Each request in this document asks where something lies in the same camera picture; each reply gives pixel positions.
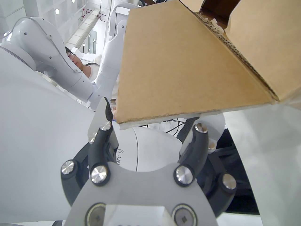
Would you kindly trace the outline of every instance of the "black cable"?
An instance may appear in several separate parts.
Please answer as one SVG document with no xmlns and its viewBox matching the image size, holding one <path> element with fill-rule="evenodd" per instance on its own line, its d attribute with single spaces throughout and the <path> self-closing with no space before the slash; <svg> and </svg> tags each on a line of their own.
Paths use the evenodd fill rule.
<svg viewBox="0 0 301 226">
<path fill-rule="evenodd" d="M 176 120 L 172 120 L 172 121 L 175 121 L 175 122 L 180 122 L 180 123 L 185 123 L 184 121 L 179 121 L 179 119 L 177 118 L 177 121 Z"/>
<path fill-rule="evenodd" d="M 178 118 L 177 118 L 177 121 L 178 121 L 177 131 L 173 134 L 173 136 L 179 131 L 179 120 L 178 120 Z"/>
<path fill-rule="evenodd" d="M 169 133 L 170 131 L 173 131 L 174 129 L 179 128 L 180 126 L 182 126 L 182 125 L 184 125 L 184 124 L 185 124 L 185 123 L 181 123 L 179 126 L 174 127 L 173 129 L 167 131 L 166 133 Z"/>
</svg>

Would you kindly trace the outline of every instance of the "cable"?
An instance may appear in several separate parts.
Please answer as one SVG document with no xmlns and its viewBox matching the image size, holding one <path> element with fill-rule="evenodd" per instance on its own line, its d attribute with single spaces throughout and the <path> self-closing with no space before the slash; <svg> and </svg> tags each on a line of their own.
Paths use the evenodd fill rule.
<svg viewBox="0 0 301 226">
<path fill-rule="evenodd" d="M 173 131 L 174 129 L 176 129 L 176 128 L 178 128 L 178 127 L 184 125 L 184 124 L 185 124 L 185 123 L 181 123 L 179 126 L 176 126 L 176 127 L 172 128 L 171 130 L 167 131 L 166 133 L 169 133 L 170 131 Z"/>
<path fill-rule="evenodd" d="M 180 122 L 180 123 L 185 123 L 184 121 L 179 121 L 178 118 L 177 118 L 177 120 L 172 120 L 172 121 Z"/>
<path fill-rule="evenodd" d="M 177 121 L 178 121 L 177 131 L 173 134 L 173 136 L 179 131 L 179 120 L 178 120 L 178 118 L 177 118 Z"/>
<path fill-rule="evenodd" d="M 65 60 L 65 58 L 63 57 L 63 55 L 61 54 L 61 52 L 60 52 L 59 49 L 57 48 L 56 44 L 53 42 L 53 40 L 52 40 L 51 38 L 48 37 L 48 34 L 44 31 L 44 29 L 41 27 L 41 25 L 40 25 L 35 19 L 33 19 L 33 18 L 31 18 L 31 17 L 22 17 L 22 18 L 18 19 L 18 20 L 16 21 L 15 25 L 13 26 L 12 30 L 11 30 L 6 36 L 1 37 L 0 39 L 4 39 L 4 38 L 6 38 L 7 36 L 9 36 L 9 35 L 14 31 L 14 29 L 15 29 L 17 23 L 18 23 L 21 19 L 30 19 L 30 20 L 32 20 L 32 21 L 33 21 L 33 22 L 34 22 L 34 23 L 42 30 L 42 32 L 45 34 L 46 38 L 48 38 L 48 39 L 51 41 L 52 45 L 55 47 L 55 49 L 57 50 L 57 52 L 58 52 L 58 53 L 60 54 L 60 56 L 63 58 L 63 60 L 64 60 L 65 63 L 67 64 L 67 66 L 68 66 L 74 73 L 81 73 L 81 72 L 82 72 L 82 71 L 78 71 L 78 70 L 76 70 L 76 69 L 73 69 L 73 68 L 67 63 L 67 61 Z"/>
</svg>

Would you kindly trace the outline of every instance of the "corrugated cardboard edge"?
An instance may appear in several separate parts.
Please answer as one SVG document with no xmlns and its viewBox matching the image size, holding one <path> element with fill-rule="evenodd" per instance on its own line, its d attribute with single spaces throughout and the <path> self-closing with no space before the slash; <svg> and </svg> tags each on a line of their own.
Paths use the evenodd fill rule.
<svg viewBox="0 0 301 226">
<path fill-rule="evenodd" d="M 247 61 L 247 59 L 241 54 L 241 52 L 235 47 L 235 45 L 229 41 L 225 36 L 223 36 L 212 24 L 211 21 L 201 16 L 200 13 L 192 12 L 199 20 L 202 22 L 211 32 L 215 34 L 230 50 L 233 52 L 244 64 L 250 69 L 261 81 L 261 83 L 268 89 L 272 98 L 279 101 L 277 95 L 273 89 L 267 84 L 264 78 L 256 71 L 256 69 Z"/>
<path fill-rule="evenodd" d="M 217 115 L 225 112 L 231 112 L 231 111 L 238 111 L 238 110 L 245 110 L 245 109 L 253 109 L 253 108 L 259 108 L 264 105 L 269 105 L 270 103 L 266 104 L 260 104 L 260 105 L 253 105 L 253 106 L 243 106 L 243 107 L 235 107 L 235 108 L 230 108 L 230 109 L 223 109 L 223 110 L 213 110 L 213 111 L 207 111 L 207 112 L 201 112 L 201 113 L 187 113 L 187 114 L 174 114 L 174 115 L 168 115 L 168 116 L 162 116 L 162 117 L 155 117 L 152 119 L 145 119 L 141 121 L 135 121 L 133 119 L 132 121 L 128 122 L 123 122 L 119 123 L 119 129 L 124 130 L 132 127 L 138 127 L 142 125 L 148 125 L 151 123 L 161 123 L 163 121 L 168 121 L 174 118 L 184 118 L 184 119 L 189 119 L 193 117 L 203 117 L 203 116 L 208 116 L 208 115 Z"/>
</svg>

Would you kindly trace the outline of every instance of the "white wall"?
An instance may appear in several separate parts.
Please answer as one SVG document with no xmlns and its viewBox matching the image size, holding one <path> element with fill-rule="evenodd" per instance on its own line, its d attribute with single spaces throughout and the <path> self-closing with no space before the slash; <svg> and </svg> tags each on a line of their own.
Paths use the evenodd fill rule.
<svg viewBox="0 0 301 226">
<path fill-rule="evenodd" d="M 103 53 L 106 26 L 106 22 L 98 20 L 95 26 L 93 27 L 93 30 L 97 32 L 96 55 L 100 55 Z"/>
</svg>

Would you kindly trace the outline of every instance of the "hair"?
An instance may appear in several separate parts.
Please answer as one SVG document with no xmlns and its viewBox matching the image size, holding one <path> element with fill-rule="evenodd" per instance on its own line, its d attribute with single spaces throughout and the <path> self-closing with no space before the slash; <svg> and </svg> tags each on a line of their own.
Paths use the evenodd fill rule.
<svg viewBox="0 0 301 226">
<path fill-rule="evenodd" d="M 66 50 L 66 52 L 72 53 L 71 50 L 68 47 L 66 47 L 66 46 L 65 46 L 65 50 Z"/>
</svg>

